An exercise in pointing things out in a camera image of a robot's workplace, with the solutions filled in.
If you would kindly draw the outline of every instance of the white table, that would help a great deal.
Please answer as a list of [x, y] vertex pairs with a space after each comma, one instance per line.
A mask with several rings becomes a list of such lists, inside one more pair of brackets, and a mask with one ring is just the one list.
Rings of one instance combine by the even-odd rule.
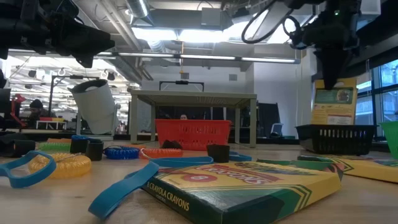
[[[235, 108], [235, 121], [240, 121], [241, 109], [250, 105], [250, 147], [256, 146], [257, 95], [247, 93], [203, 93], [187, 91], [130, 90], [130, 135], [137, 143], [138, 99], [151, 105], [151, 141], [155, 141], [156, 106], [209, 106]], [[240, 122], [235, 122], [235, 142], [239, 143]]]
[[63, 129], [66, 130], [67, 129], [67, 123], [64, 121], [36, 121], [36, 129], [39, 128], [39, 123], [46, 123], [45, 124], [45, 128], [48, 129], [49, 128], [49, 123], [55, 123], [56, 125], [56, 130], [58, 130], [58, 124], [63, 124]]

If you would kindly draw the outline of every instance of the yellow crayon box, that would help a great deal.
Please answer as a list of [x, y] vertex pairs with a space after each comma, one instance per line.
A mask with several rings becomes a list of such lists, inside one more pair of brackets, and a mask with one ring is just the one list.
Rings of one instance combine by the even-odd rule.
[[300, 161], [336, 162], [345, 165], [344, 174], [398, 183], [398, 160], [368, 156], [299, 156]]
[[143, 186], [197, 224], [272, 223], [340, 188], [337, 173], [261, 162], [161, 169]]

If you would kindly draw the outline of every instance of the person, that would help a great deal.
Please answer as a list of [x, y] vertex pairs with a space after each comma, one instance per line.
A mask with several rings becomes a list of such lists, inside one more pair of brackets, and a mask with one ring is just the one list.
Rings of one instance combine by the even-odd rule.
[[[49, 111], [43, 108], [43, 103], [36, 99], [30, 103], [30, 115], [29, 115], [29, 126], [35, 127], [36, 121], [40, 119], [40, 117], [48, 117]], [[57, 115], [54, 112], [51, 112], [51, 117], [56, 118]]]
[[188, 119], [186, 114], [181, 114], [180, 119]]

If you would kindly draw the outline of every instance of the green object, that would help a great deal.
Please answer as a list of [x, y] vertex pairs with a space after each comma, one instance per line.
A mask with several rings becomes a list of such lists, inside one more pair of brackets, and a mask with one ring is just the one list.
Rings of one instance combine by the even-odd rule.
[[284, 139], [296, 139], [296, 136], [284, 136]]
[[398, 159], [398, 121], [380, 123], [394, 159]]
[[69, 153], [70, 151], [70, 143], [64, 142], [42, 142], [39, 143], [38, 150], [44, 152], [65, 152]]

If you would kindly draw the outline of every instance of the wooden table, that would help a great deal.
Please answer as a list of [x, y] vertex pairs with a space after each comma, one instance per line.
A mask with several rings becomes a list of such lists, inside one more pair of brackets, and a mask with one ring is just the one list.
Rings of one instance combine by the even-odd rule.
[[[305, 154], [300, 146], [262, 145], [256, 150], [233, 145], [234, 151], [253, 158], [294, 159]], [[386, 157], [388, 154], [372, 153]], [[184, 156], [201, 156], [204, 152], [187, 151]], [[11, 161], [0, 157], [0, 163]], [[102, 223], [88, 207], [94, 198], [111, 184], [146, 165], [147, 161], [93, 162], [90, 174], [68, 180], [45, 180], [26, 189], [12, 189], [0, 177], [0, 223]], [[25, 173], [25, 167], [15, 170]], [[286, 224], [392, 224], [398, 220], [398, 184], [345, 175], [343, 188], [286, 217]], [[105, 223], [117, 224], [190, 224], [191, 222], [158, 202], [143, 190], [125, 199]]]
[[[250, 147], [256, 146], [257, 95], [247, 93], [204, 93], [187, 91], [130, 90], [130, 135], [131, 143], [137, 142], [138, 100], [151, 105], [151, 140], [155, 141], [156, 106], [209, 106], [234, 108], [235, 121], [240, 121], [241, 109], [250, 105]], [[240, 122], [235, 122], [240, 129]], [[235, 131], [235, 142], [239, 143], [239, 131]]]

